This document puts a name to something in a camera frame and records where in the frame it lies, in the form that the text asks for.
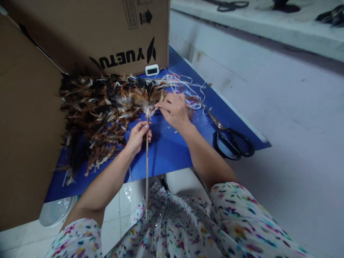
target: blue table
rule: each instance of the blue table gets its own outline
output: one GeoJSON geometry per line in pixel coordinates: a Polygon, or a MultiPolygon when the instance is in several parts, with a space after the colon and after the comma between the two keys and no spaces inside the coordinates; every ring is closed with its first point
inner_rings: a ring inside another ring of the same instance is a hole
{"type": "MultiPolygon", "coordinates": [[[[194,83],[203,85],[204,80],[195,72],[195,70],[172,48],[169,48],[169,70],[178,75],[186,75],[193,79],[194,83]]],[[[161,71],[157,78],[165,75],[165,71],[161,71]]],[[[203,96],[199,92],[199,88],[194,87],[199,96],[203,96]]],[[[208,85],[203,89],[206,99],[204,104],[212,107],[211,112],[217,117],[225,127],[233,129],[246,135],[254,144],[256,150],[270,147],[267,140],[260,139],[247,124],[233,111],[225,101],[208,85]]],[[[129,129],[132,129],[137,122],[132,122],[129,129]]],[[[149,145],[149,177],[176,171],[179,169],[192,167],[191,157],[185,141],[176,130],[171,127],[162,115],[152,117],[152,125],[150,126],[153,138],[149,145]]],[[[208,114],[203,115],[202,109],[197,110],[192,119],[192,123],[197,127],[201,135],[213,145],[214,132],[217,129],[208,114]]],[[[125,134],[126,139],[129,137],[130,130],[125,134]]],[[[62,150],[59,164],[66,160],[66,151],[62,150]]],[[[86,162],[83,164],[75,178],[74,184],[62,186],[65,178],[65,172],[57,171],[54,173],[45,202],[50,202],[74,195],[81,195],[96,178],[96,176],[111,162],[104,163],[96,173],[90,173],[88,177],[84,176],[86,172],[86,162]]],[[[146,154],[145,148],[136,155],[131,164],[132,174],[129,177],[127,173],[124,182],[131,182],[146,178],[146,154]]]]}

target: white bucket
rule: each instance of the white bucket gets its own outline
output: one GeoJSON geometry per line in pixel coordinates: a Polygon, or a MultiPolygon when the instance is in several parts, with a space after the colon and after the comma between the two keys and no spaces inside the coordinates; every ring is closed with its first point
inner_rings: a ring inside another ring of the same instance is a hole
{"type": "Polygon", "coordinates": [[[39,222],[44,227],[53,227],[64,221],[76,204],[78,196],[72,196],[43,204],[39,222]]]}

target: wooden stick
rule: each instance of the wooden stick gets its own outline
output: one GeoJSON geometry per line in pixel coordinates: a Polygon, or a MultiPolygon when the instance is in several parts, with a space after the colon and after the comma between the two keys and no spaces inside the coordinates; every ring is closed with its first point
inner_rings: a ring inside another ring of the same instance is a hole
{"type": "Polygon", "coordinates": [[[146,220],[148,219],[148,133],[146,135],[146,220]]]}

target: patterned clothing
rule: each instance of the patterned clothing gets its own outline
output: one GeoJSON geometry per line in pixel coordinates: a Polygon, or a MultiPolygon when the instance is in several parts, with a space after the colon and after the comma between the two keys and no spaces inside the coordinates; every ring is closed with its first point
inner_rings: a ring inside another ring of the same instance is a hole
{"type": "MultiPolygon", "coordinates": [[[[132,227],[106,257],[310,257],[240,184],[214,185],[211,205],[176,196],[157,182],[149,190],[149,220],[144,198],[132,227]]],[[[100,228],[93,219],[68,225],[46,255],[102,256],[100,228]]]]}

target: black logo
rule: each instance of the black logo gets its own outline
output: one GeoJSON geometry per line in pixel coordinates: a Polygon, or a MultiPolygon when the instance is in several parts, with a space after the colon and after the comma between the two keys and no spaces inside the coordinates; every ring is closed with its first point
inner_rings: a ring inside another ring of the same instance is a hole
{"type": "Polygon", "coordinates": [[[152,18],[153,18],[153,15],[151,14],[151,12],[148,9],[146,12],[140,13],[141,24],[148,23],[150,25],[152,18]]]}
{"type": "MultiPolygon", "coordinates": [[[[151,58],[154,58],[154,61],[156,61],[156,51],[154,47],[154,37],[152,41],[149,44],[149,47],[147,49],[147,64],[150,62],[151,58]]],[[[101,69],[110,68],[118,65],[124,65],[126,63],[130,62],[136,62],[145,59],[142,48],[139,48],[137,52],[134,50],[128,50],[126,52],[120,52],[116,55],[110,55],[110,62],[107,57],[101,57],[99,58],[99,63],[92,57],[90,57],[91,61],[94,62],[97,67],[101,69]]]]}

